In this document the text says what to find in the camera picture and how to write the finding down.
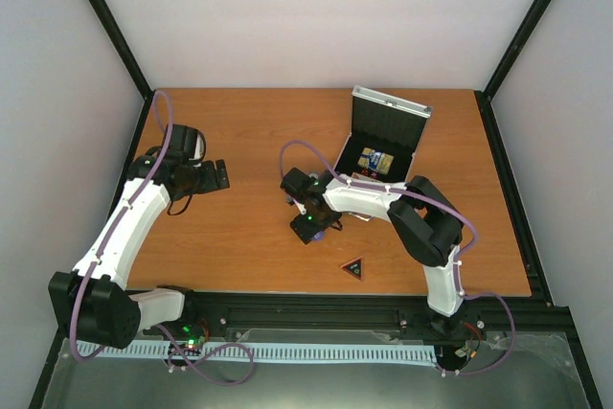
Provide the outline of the black triangular button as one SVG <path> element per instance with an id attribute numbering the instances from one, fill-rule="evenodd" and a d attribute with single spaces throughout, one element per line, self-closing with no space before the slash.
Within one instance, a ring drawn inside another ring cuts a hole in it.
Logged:
<path id="1" fill-rule="evenodd" d="M 340 265 L 340 268 L 358 281 L 363 280 L 363 259 L 355 258 Z"/>

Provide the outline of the blue Texas Hold'em card box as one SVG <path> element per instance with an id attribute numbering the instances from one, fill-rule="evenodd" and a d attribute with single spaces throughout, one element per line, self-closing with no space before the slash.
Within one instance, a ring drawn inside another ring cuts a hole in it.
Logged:
<path id="1" fill-rule="evenodd" d="M 361 168 L 380 174 L 388 174 L 393 162 L 393 155 L 373 148 L 363 148 L 358 158 Z"/>

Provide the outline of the aluminium poker case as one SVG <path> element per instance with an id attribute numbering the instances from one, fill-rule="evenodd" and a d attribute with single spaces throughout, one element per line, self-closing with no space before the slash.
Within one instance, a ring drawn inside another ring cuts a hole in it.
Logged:
<path id="1" fill-rule="evenodd" d="M 356 85 L 352 90 L 351 129 L 334 164 L 337 173 L 352 177 L 353 172 L 366 181 L 405 182 L 432 108 L 418 102 Z M 388 174 L 377 178 L 365 175 L 358 165 L 363 148 L 373 148 L 394 156 Z"/>

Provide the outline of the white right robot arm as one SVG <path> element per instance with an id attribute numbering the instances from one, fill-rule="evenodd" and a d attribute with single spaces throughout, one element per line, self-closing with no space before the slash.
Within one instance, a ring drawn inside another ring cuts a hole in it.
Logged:
<path id="1" fill-rule="evenodd" d="M 416 176 L 408 183 L 384 184 L 329 172 L 311 177 L 293 168 L 280 188 L 299 209 L 290 227 L 305 244 L 330 228 L 341 230 L 344 214 L 391 223 L 409 256 L 423 267 L 428 306 L 445 317 L 458 312 L 464 292 L 456 267 L 465 224 L 429 180 Z"/>

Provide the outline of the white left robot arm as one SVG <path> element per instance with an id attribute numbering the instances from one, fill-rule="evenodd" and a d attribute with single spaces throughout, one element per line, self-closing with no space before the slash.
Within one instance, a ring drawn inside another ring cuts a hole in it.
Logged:
<path id="1" fill-rule="evenodd" d="M 129 166 L 119 202 L 92 247 L 70 272 L 50 280 L 54 313 L 73 351 L 79 342 L 124 349 L 138 332 L 162 323 L 182 335 L 197 328 L 192 290 L 166 284 L 129 294 L 126 287 L 159 215 L 180 200 L 229 188 L 224 161 L 208 161 L 205 152 L 200 130 L 168 127 L 162 144 Z"/>

